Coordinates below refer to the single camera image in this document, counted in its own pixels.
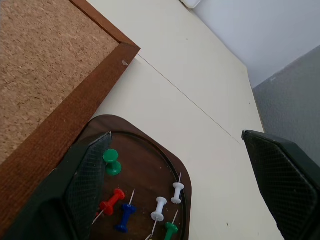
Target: wooden tray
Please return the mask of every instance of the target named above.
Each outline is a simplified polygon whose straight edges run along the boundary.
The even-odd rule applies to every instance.
[[[154,221],[150,214],[156,210],[157,197],[167,199],[163,208],[164,221],[158,222],[154,231],[153,239],[164,239],[166,235],[166,222],[172,222],[176,211],[179,210],[175,224],[179,228],[172,240],[181,239],[182,222],[186,218],[186,228],[183,239],[189,239],[190,211],[192,186],[187,169],[183,163],[167,149],[152,140],[142,131],[137,129],[128,121],[113,115],[101,115],[91,120],[79,137],[79,141],[96,134],[109,131],[128,131],[138,134],[152,143],[156,144],[171,160],[176,171],[182,173],[181,182],[184,184],[184,193],[187,204],[187,214],[183,214],[182,204],[173,204],[171,198],[175,189],[172,184],[176,182],[173,173],[167,166],[166,161],[148,143],[135,137],[113,134],[111,148],[119,153],[119,162],[122,164],[122,171],[117,176],[104,178],[102,199],[108,200],[113,195],[115,188],[121,188],[126,194],[125,199],[114,206],[112,216],[102,216],[92,226],[91,240],[144,240],[151,233]],[[121,205],[129,203],[131,194],[135,189],[132,204],[137,208],[127,224],[128,233],[120,233],[114,230],[114,225],[119,224],[123,215]]]

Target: cork board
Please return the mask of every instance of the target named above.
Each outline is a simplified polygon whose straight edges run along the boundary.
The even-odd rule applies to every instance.
[[[68,0],[0,7],[1,164],[119,44]]]

